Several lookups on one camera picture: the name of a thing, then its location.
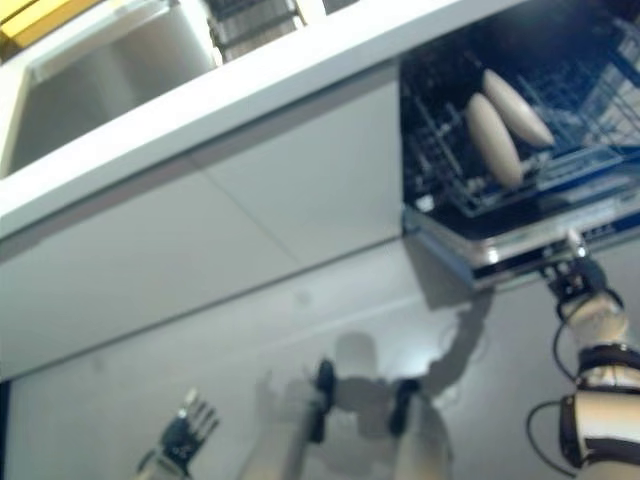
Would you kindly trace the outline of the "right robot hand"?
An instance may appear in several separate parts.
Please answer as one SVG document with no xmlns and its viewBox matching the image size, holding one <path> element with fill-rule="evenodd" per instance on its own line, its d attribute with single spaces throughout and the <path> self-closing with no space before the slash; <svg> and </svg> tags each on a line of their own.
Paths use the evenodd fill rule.
<svg viewBox="0 0 640 480">
<path fill-rule="evenodd" d="M 574 229 L 568 230 L 564 242 L 569 254 L 562 259 L 547 262 L 539 269 L 541 277 L 557 300 L 558 317 L 566 322 L 582 306 L 601 294 L 622 309 L 624 302 L 610 288 L 604 269 L 592 257 L 581 233 Z"/>
</svg>

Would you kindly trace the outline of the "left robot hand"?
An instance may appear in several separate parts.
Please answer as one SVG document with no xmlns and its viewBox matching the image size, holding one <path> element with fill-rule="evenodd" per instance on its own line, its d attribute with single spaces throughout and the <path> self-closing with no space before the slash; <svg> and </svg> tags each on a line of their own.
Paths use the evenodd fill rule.
<svg viewBox="0 0 640 480">
<path fill-rule="evenodd" d="M 215 407 L 197 389 L 189 390 L 161 434 L 162 453 L 176 465 L 186 468 L 220 422 Z"/>
</svg>

